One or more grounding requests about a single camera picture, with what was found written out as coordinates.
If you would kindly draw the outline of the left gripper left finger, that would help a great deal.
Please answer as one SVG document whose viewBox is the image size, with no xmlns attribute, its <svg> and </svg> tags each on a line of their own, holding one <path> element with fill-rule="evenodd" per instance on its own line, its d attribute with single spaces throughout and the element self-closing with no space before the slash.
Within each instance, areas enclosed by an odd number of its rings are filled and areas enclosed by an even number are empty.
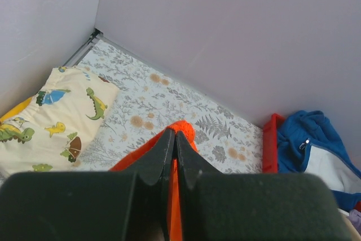
<svg viewBox="0 0 361 241">
<path fill-rule="evenodd" d="M 23 172 L 1 186 L 2 240 L 169 240 L 175 133 L 116 172 Z"/>
</svg>

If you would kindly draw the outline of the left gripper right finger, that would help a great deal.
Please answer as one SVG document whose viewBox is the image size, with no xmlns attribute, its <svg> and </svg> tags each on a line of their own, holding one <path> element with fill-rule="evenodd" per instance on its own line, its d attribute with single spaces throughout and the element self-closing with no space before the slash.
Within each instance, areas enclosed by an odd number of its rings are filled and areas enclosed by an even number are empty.
<svg viewBox="0 0 361 241">
<path fill-rule="evenodd" d="M 176 135 L 184 240 L 350 240 L 317 176 L 224 174 Z"/>
</svg>

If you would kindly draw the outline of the orange t shirt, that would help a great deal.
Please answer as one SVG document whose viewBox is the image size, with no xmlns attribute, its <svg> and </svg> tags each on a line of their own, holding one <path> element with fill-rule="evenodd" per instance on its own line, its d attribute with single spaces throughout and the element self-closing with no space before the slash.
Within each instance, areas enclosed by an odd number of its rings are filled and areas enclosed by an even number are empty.
<svg viewBox="0 0 361 241">
<path fill-rule="evenodd" d="M 197 147 L 195 145 L 195 136 L 196 132 L 193 126 L 187 122 L 186 120 L 179 120 L 174 122 L 173 124 L 167 126 L 164 130 L 160 131 L 153 138 L 148 140 L 145 144 L 140 146 L 135 151 L 127 154 L 124 158 L 122 158 L 117 164 L 115 164 L 109 171 L 121 171 L 129 167 L 132 163 L 136 162 L 139 158 L 141 158 L 144 154 L 146 154 L 152 147 L 155 146 L 157 141 L 162 136 L 163 132 L 166 129 L 172 129 L 176 133 L 182 131 L 186 136 L 186 139 L 190 143 L 191 147 L 195 152 L 198 152 Z M 179 202 L 179 187 L 178 187 L 178 173 L 177 173 L 178 163 L 176 159 L 173 159 L 172 175 L 171 175 L 171 205 L 169 206 L 168 214 L 167 214 L 167 223 L 168 223 L 168 232 L 170 235 L 170 240 L 183 240 L 182 234 L 182 223 L 181 223 L 181 207 Z"/>
</svg>

